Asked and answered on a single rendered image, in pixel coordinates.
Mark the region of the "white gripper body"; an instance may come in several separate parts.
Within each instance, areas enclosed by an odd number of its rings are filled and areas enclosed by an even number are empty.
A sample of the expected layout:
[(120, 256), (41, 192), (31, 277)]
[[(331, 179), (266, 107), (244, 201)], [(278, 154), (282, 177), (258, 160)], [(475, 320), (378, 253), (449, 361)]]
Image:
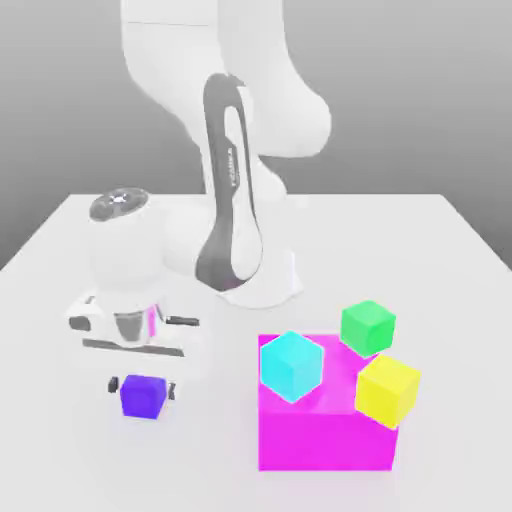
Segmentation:
[(94, 370), (105, 370), (108, 376), (197, 379), (207, 372), (207, 338), (201, 334), (159, 336), (136, 348), (89, 336), (80, 336), (79, 340), (79, 362)]

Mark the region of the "small purple cube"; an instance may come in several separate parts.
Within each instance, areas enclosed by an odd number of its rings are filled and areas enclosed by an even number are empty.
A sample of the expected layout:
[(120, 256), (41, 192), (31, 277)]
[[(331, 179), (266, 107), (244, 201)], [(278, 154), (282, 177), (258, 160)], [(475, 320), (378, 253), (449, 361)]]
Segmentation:
[(166, 401), (166, 380), (128, 375), (121, 386), (120, 397), (125, 416), (156, 420)]

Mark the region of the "small cyan cube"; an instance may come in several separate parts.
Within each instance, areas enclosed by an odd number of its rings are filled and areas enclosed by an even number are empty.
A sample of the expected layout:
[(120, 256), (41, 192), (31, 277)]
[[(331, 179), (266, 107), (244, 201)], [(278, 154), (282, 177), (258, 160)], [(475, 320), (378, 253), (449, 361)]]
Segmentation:
[(323, 381), (325, 349), (294, 331), (260, 347), (260, 382), (294, 404)]

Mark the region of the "small green cube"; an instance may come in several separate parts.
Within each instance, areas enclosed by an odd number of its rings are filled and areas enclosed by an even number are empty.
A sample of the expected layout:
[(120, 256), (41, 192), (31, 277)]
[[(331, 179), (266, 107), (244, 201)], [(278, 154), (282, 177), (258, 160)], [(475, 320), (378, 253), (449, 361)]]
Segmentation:
[(366, 300), (342, 310), (341, 341), (367, 359), (392, 345), (395, 324), (395, 314)]

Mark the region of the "small yellow cube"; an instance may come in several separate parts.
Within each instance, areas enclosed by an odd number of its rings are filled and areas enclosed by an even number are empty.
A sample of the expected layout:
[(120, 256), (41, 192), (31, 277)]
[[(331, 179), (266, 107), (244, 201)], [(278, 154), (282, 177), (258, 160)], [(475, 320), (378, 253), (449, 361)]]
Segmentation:
[(355, 410), (390, 430), (414, 407), (421, 372), (379, 354), (357, 376)]

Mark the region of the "large magenta box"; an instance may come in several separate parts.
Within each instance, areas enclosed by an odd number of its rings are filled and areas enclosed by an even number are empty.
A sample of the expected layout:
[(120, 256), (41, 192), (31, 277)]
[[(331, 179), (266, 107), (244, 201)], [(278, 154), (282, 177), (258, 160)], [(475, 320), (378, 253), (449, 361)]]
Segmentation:
[(294, 404), (258, 386), (261, 471), (389, 471), (398, 429), (354, 408), (358, 373), (369, 363), (337, 334), (307, 333), (325, 351), (323, 381)]

